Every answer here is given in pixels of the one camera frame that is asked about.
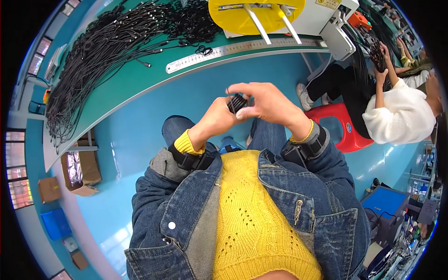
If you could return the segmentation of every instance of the yellow knit sweater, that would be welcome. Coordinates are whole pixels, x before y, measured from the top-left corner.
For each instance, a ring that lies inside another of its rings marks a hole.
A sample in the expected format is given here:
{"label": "yellow knit sweater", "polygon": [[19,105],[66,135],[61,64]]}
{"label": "yellow knit sweater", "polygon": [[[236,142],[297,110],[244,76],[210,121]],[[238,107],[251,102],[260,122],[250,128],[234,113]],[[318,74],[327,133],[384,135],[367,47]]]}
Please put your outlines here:
{"label": "yellow knit sweater", "polygon": [[[174,143],[198,155],[185,131]],[[321,280],[320,266],[257,177],[259,151],[221,155],[223,161],[213,279],[253,279],[285,270]]]}

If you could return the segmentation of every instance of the seated worker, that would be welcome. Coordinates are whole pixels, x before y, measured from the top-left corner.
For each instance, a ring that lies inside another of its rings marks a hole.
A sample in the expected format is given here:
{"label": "seated worker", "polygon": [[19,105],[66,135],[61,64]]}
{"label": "seated worker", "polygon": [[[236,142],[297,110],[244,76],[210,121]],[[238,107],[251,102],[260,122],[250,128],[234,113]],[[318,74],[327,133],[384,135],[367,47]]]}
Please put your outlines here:
{"label": "seated worker", "polygon": [[[441,187],[441,184],[439,182],[436,184],[436,182],[434,182],[434,186],[433,186],[432,190],[438,190]],[[371,186],[371,190],[374,190],[379,185],[383,186],[385,188],[391,189],[391,187],[384,184],[383,182],[380,183],[378,178],[375,178],[375,179],[373,179],[373,184]],[[413,198],[409,198],[408,203],[410,205],[414,205],[419,208],[423,207],[423,202],[417,201]],[[406,213],[409,215],[409,217],[412,219],[412,221],[415,221],[415,222],[418,220],[418,215],[420,214],[420,212],[417,212],[412,209],[408,209]],[[431,235],[431,232],[434,229],[435,223],[434,223],[434,221],[431,224],[417,223],[417,226],[420,228],[420,236],[422,237],[423,240],[426,240]]]}
{"label": "seated worker", "polygon": [[[353,126],[361,136],[378,144],[420,142],[431,135],[435,117],[442,112],[437,77],[435,73],[428,76],[427,95],[408,87],[395,74],[387,47],[383,43],[381,46],[387,69],[384,73],[375,69],[376,85],[369,83],[363,88],[356,83],[361,78],[354,67],[343,69],[333,64],[307,88],[304,84],[297,85],[302,107],[308,111],[319,97],[322,97],[322,105],[326,105],[342,95]],[[383,92],[386,74],[392,89]]]}
{"label": "seated worker", "polygon": [[[183,116],[164,122],[169,148],[151,160],[132,198],[129,279],[354,278],[370,226],[344,156],[273,84],[227,90],[237,92],[253,96],[254,106],[234,115],[231,98],[218,97],[197,124]],[[256,118],[247,150],[220,155],[207,142],[249,117]],[[306,168],[282,159],[285,143],[313,147]],[[180,153],[214,159],[190,172],[173,159]]]}
{"label": "seated worker", "polygon": [[401,64],[403,67],[396,67],[395,73],[397,73],[398,77],[403,78],[403,81],[408,87],[425,92],[425,87],[422,85],[426,82],[429,72],[433,69],[425,48],[420,51],[420,59],[415,60],[400,37],[396,39],[396,44],[401,52]]}

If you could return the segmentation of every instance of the black pants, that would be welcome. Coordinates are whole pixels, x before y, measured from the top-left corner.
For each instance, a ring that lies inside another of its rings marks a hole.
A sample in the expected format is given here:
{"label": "black pants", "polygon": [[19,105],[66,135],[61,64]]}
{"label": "black pants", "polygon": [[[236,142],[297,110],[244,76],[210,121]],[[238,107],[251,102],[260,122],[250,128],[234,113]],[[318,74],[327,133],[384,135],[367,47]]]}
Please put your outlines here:
{"label": "black pants", "polygon": [[316,101],[325,93],[331,100],[342,95],[355,130],[364,138],[370,139],[362,114],[366,111],[370,97],[375,94],[375,84],[369,80],[368,85],[360,86],[357,80],[361,79],[353,66],[344,69],[340,65],[332,64],[311,82],[307,90],[312,101]]}

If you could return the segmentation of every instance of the green workbench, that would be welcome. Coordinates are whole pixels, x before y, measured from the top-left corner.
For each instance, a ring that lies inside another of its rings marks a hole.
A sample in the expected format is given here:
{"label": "green workbench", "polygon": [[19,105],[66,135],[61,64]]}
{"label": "green workbench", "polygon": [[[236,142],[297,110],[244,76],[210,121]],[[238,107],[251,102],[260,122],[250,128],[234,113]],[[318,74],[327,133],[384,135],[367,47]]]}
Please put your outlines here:
{"label": "green workbench", "polygon": [[[129,0],[125,4],[125,8],[131,9],[140,2],[136,0]],[[103,11],[112,10],[119,1],[114,1],[108,5]],[[281,39],[291,39],[283,34],[269,34],[271,39],[281,38]],[[313,36],[300,36],[302,41],[321,41],[320,37]],[[241,36],[236,38],[227,39],[224,34],[217,34],[215,40],[209,44],[204,44],[206,47],[216,48],[220,46],[225,46],[233,43],[241,43],[252,40],[262,40],[261,36]],[[71,42],[62,57],[61,61],[65,61],[65,56],[68,50],[71,48],[73,42]],[[176,41],[172,41],[169,46],[176,45]],[[86,101],[85,107],[81,113],[78,125],[75,129],[73,137],[70,141],[61,144],[56,150],[54,143],[51,142],[49,131],[44,126],[43,129],[43,153],[45,170],[48,171],[50,167],[59,159],[59,157],[67,151],[83,134],[94,127],[101,120],[123,107],[130,101],[148,93],[149,91],[166,84],[176,78],[180,78],[184,75],[206,69],[209,67],[217,66],[220,64],[230,63],[237,60],[248,59],[257,56],[268,56],[284,53],[294,53],[294,52],[326,52],[329,53],[327,47],[322,47],[316,44],[315,46],[295,45],[290,47],[279,47],[273,44],[273,47],[264,48],[259,50],[248,50],[238,53],[233,53],[207,61],[200,62],[198,64],[183,68],[171,74],[165,71],[167,64],[179,60],[181,58],[193,55],[197,47],[186,46],[178,47],[173,49],[168,49],[164,52],[150,55],[148,57],[143,57],[140,60],[148,62],[151,67],[144,67],[136,61],[131,61],[125,64],[120,71],[117,72],[112,78],[107,82],[96,88],[90,94],[88,100]],[[59,78],[60,71],[63,68],[63,63],[57,70],[53,82],[57,82]]]}

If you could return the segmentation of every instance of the shoe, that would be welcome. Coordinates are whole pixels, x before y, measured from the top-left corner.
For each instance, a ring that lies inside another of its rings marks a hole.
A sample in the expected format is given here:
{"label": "shoe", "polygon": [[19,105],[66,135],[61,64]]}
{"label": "shoe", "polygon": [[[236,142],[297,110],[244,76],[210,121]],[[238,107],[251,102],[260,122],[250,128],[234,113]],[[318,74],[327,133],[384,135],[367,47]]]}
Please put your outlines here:
{"label": "shoe", "polygon": [[304,84],[297,84],[296,92],[299,97],[300,103],[302,104],[303,110],[311,110],[311,108],[314,106],[314,101],[310,99],[308,91],[306,90],[306,86]]}
{"label": "shoe", "polygon": [[249,134],[249,136],[246,139],[246,147],[249,147],[250,142],[252,142],[252,136]]}
{"label": "shoe", "polygon": [[322,95],[322,105],[328,105],[328,104],[333,104],[333,100],[331,100],[328,97],[328,94],[325,93],[324,95]]}

